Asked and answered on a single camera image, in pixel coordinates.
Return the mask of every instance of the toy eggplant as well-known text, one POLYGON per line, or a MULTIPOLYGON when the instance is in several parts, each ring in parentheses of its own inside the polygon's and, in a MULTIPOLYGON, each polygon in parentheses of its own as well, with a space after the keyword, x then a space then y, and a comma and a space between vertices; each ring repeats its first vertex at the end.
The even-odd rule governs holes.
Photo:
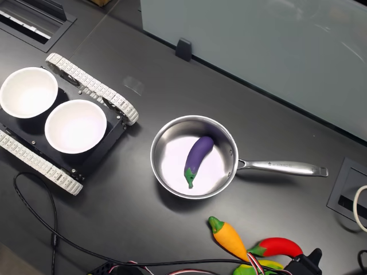
POLYGON ((184 175, 189 184, 189 188, 193 188, 193 181, 199 170, 200 164, 204 157, 212 150, 214 141, 203 136, 199 138, 191 148, 185 164, 184 175))

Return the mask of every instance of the black cable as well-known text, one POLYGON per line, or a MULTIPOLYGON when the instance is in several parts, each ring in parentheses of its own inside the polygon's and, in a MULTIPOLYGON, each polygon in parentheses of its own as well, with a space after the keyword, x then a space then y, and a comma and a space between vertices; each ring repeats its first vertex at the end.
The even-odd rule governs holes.
MULTIPOLYGON (((207 260, 190 260, 190 261, 174 261, 174 262, 153 262, 153 263, 148 263, 148 264, 131 264, 131 263, 127 263, 127 262, 122 262, 122 261, 118 261, 112 258, 108 258, 106 256, 94 253, 92 251, 89 251, 75 243, 73 243, 72 241, 70 241, 69 239, 65 238, 64 236, 62 236, 59 232, 57 232, 56 230, 54 230, 51 226, 49 226, 34 210, 33 208, 27 203, 26 199, 23 197, 23 195, 21 194, 18 185, 17 185, 17 178, 21 175, 32 175, 35 176, 37 179, 39 179, 40 181, 43 182, 43 184, 46 186, 46 183, 36 174, 31 173, 31 172, 19 172, 14 178, 13 178, 13 185, 15 188, 15 191, 17 192, 18 196, 20 197, 21 201, 23 201, 23 203, 25 204, 25 206, 28 208, 28 210, 39 220, 39 222, 41 222, 41 224, 43 224, 49 231, 51 231, 55 236, 58 236, 61 240, 63 240, 64 242, 66 242, 67 244, 71 245, 73 248, 80 250, 86 254, 89 254, 91 256, 94 256, 96 258, 100 258, 103 259, 105 261, 108 262, 113 262, 117 265, 124 265, 124 266, 131 266, 131 267, 144 267, 144 266, 164 266, 164 265, 183 265, 183 264, 204 264, 204 263, 218 263, 218 262, 228 262, 228 263, 232 263, 232 264, 240 264, 240 265, 251 265, 251 263, 246 262, 246 261, 241 261, 241 260, 232 260, 232 259, 207 259, 207 260)), ((263 268, 266 271, 272 271, 274 273, 277 274, 285 274, 282 271, 273 269, 273 268, 268 268, 267 266, 263 266, 263 268)))
MULTIPOLYGON (((53 196, 51 194, 50 189, 47 187, 46 183, 36 174, 34 173, 30 173, 30 172, 22 172, 19 173, 17 176, 20 175, 31 175, 31 176, 35 176, 37 179, 40 180, 40 182, 44 185, 44 187, 47 190, 48 196, 51 200, 51 204, 52 204, 52 208, 53 208, 53 228, 55 231, 57 231, 57 211, 56 211, 56 205, 55 205, 55 201, 53 200, 53 196)), ((51 246, 52 246, 52 264, 51 264, 51 274, 54 275, 55 274, 55 256, 56 256, 56 246, 58 243, 58 239, 56 237, 56 235, 54 235, 52 233, 52 237, 51 237, 51 246)))
POLYGON ((357 260, 358 260, 358 264, 359 264, 360 268, 362 269, 363 274, 367 275, 367 268, 363 265, 363 262, 362 262, 362 255, 364 253, 367 253, 367 250, 359 251, 358 256, 357 256, 357 260))

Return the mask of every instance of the red pepper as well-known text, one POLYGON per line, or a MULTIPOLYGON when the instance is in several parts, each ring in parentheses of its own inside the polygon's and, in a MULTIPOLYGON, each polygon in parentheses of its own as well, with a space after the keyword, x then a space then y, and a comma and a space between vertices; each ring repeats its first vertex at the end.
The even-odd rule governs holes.
POLYGON ((303 254, 302 249, 295 242, 285 238, 264 239, 247 252, 261 257, 287 255, 294 258, 303 254))

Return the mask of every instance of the saucepan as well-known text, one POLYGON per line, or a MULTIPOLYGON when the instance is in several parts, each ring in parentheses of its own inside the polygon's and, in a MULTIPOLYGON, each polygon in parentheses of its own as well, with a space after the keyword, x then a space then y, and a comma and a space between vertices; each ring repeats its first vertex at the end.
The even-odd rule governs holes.
POLYGON ((228 130, 204 116, 183 116, 163 126, 153 140, 150 162, 160 184, 172 194, 186 199, 205 199, 222 192, 231 183, 236 171, 242 169, 328 176, 326 168, 302 162, 239 159, 236 142, 228 130), (194 187, 189 188, 184 177, 184 166, 192 146, 202 136, 210 136, 214 147, 203 159, 193 182, 194 187))

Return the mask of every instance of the white ceramic bowl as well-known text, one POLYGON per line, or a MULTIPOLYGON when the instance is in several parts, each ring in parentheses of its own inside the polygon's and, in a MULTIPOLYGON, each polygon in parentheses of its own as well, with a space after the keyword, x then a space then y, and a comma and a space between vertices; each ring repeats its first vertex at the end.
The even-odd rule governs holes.
POLYGON ((5 112, 28 119, 45 112, 57 97, 57 81, 42 68, 24 68, 12 73, 0 88, 0 105, 5 112))
POLYGON ((78 154, 97 145, 106 128, 106 115, 99 106, 87 100, 71 100, 50 113, 45 135, 56 150, 78 154))

